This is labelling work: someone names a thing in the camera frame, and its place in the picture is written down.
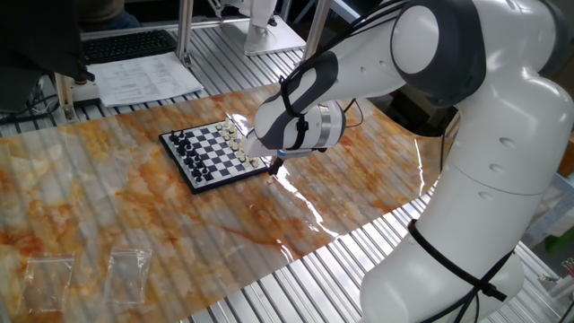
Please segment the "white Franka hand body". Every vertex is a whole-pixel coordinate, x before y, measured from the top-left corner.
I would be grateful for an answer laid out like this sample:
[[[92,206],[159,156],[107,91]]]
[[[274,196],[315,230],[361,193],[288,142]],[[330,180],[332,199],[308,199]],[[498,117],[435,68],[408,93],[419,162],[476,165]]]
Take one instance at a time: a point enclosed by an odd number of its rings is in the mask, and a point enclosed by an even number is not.
[[[253,127],[248,131],[243,152],[247,157],[266,157],[276,155],[281,147],[281,135],[271,130],[265,135],[259,135]]]

